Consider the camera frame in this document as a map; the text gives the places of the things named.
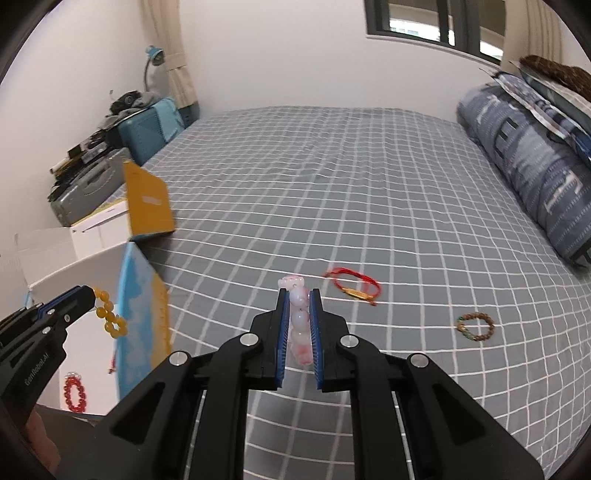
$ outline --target metal bolt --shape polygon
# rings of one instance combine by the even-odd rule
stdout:
[[[359,345],[359,339],[355,335],[344,335],[340,338],[340,344],[347,348],[353,348]]]
[[[410,358],[410,362],[417,368],[425,368],[429,364],[429,359],[422,353],[415,353]]]
[[[240,343],[244,346],[256,345],[258,342],[258,335],[256,333],[245,333],[240,337]]]
[[[173,352],[169,357],[168,361],[173,364],[175,367],[182,365],[187,360],[189,360],[189,356],[185,352]]]

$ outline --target curtain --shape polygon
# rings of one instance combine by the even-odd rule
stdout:
[[[542,0],[505,0],[505,46],[501,68],[518,74],[511,62],[539,55],[562,63],[560,19]]]
[[[197,94],[185,60],[179,1],[142,0],[142,8],[144,19],[154,37],[154,45],[164,49],[170,95],[180,109],[194,104]]]

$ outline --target cardboard box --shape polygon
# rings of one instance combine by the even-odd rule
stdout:
[[[171,351],[167,289],[138,246],[128,241],[174,229],[166,185],[133,164],[124,168],[126,200],[72,227],[16,238],[30,304],[88,285],[106,290],[128,323],[128,334],[117,340],[94,311],[67,328],[66,360],[40,398],[48,407],[67,411],[64,378],[74,371],[86,390],[86,414],[105,415]],[[116,372],[110,374],[114,354]],[[72,400],[77,403],[75,388]]]

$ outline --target red beaded bracelet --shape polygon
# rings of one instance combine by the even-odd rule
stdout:
[[[339,275],[352,275],[357,277],[358,279],[363,281],[363,286],[361,290],[355,290],[354,288],[344,287],[339,283],[337,277]],[[364,300],[370,302],[371,305],[376,305],[375,299],[379,297],[382,293],[382,286],[375,281],[373,278],[368,277],[367,275],[363,275],[362,273],[356,272],[355,270],[351,270],[349,268],[342,268],[337,267],[332,269],[329,272],[324,274],[325,277],[330,277],[340,291],[346,293],[347,295],[353,297],[354,299]],[[373,285],[376,288],[376,292],[374,294],[369,294],[369,286]]]
[[[86,393],[82,386],[82,377],[75,372],[70,372],[66,375],[66,384],[64,385],[64,396],[66,398],[66,405],[70,411],[76,413],[84,413],[86,411]],[[78,389],[78,405],[72,403],[72,387]]]

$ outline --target window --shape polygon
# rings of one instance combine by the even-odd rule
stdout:
[[[504,0],[365,0],[368,34],[444,45],[500,64]]]

